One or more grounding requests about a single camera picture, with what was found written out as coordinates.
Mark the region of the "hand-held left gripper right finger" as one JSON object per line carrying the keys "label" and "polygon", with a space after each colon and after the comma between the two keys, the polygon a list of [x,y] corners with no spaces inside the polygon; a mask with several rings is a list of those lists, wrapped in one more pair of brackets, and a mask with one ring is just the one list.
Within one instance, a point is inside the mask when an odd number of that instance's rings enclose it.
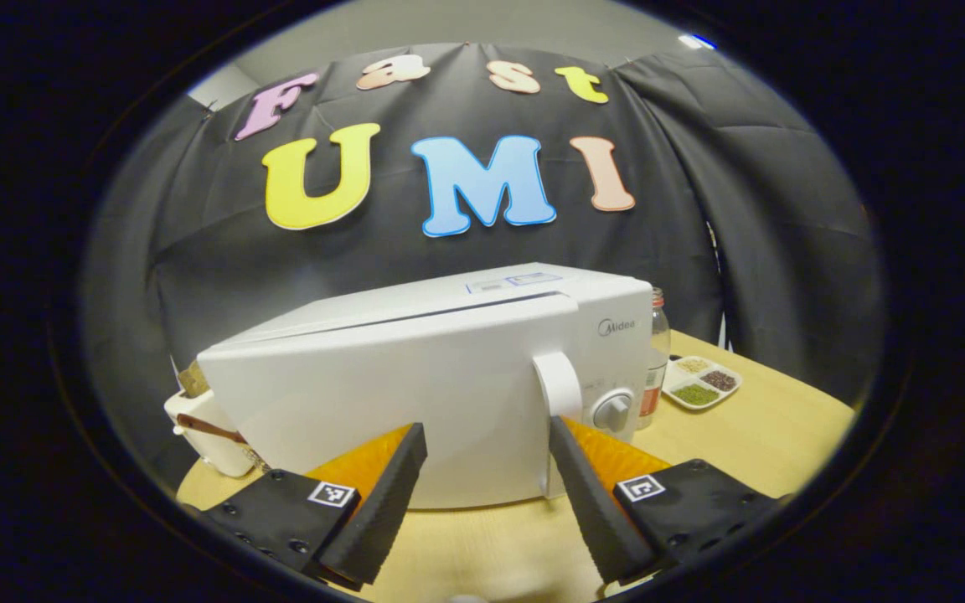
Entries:
{"label": "hand-held left gripper right finger", "polygon": [[568,417],[549,423],[550,454],[605,583],[689,571],[786,501],[704,459],[669,463]]}

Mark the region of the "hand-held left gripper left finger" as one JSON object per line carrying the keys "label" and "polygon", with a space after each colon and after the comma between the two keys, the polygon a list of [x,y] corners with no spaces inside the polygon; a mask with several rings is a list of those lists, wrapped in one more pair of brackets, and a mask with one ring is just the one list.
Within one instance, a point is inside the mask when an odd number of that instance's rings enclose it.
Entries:
{"label": "hand-held left gripper left finger", "polygon": [[303,474],[272,469],[200,522],[308,579],[374,583],[390,556],[428,456],[415,421]]}

